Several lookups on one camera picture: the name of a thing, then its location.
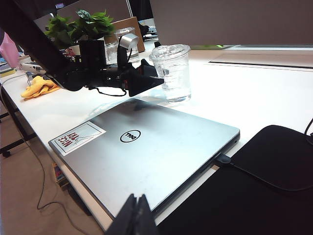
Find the cardboard box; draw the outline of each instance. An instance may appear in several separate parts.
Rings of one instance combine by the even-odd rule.
[[[143,44],[143,40],[142,40],[142,36],[141,36],[141,33],[140,33],[137,17],[131,17],[131,18],[124,19],[124,20],[121,20],[121,21],[116,21],[116,22],[114,22],[112,24],[114,25],[115,30],[122,29],[122,28],[127,28],[127,27],[134,27],[135,28],[135,35],[139,38],[138,44],[137,44],[138,51],[139,52],[145,51],[145,46]],[[117,40],[116,40],[116,37],[114,35],[114,32],[111,34],[111,37],[105,38],[105,42],[106,43],[112,43],[112,42],[115,42],[115,41],[117,41]]]

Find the laptop sticker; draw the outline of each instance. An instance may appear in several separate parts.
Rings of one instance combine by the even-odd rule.
[[[55,138],[52,143],[65,156],[104,133],[105,130],[88,121]]]

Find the silver laptop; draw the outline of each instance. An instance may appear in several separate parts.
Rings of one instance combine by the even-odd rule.
[[[131,193],[157,216],[239,138],[235,127],[132,98],[49,145],[114,218]]]

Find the green leaves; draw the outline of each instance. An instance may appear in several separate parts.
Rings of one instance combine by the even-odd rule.
[[[56,16],[48,22],[48,31],[45,35],[54,40],[54,44],[59,49],[65,49],[74,45],[82,36],[88,39],[99,39],[108,37],[114,31],[111,23],[113,18],[106,16],[107,12],[96,12],[90,15],[88,11],[77,11],[79,18],[74,22],[69,21],[69,17]]]
[[[79,10],[76,13],[80,18],[84,19],[85,21],[90,21],[91,15],[88,11]]]

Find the dell logo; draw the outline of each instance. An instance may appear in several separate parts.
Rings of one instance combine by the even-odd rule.
[[[140,135],[141,135],[140,131],[132,130],[132,131],[125,132],[121,136],[120,140],[124,143],[132,142],[132,141],[137,140]]]

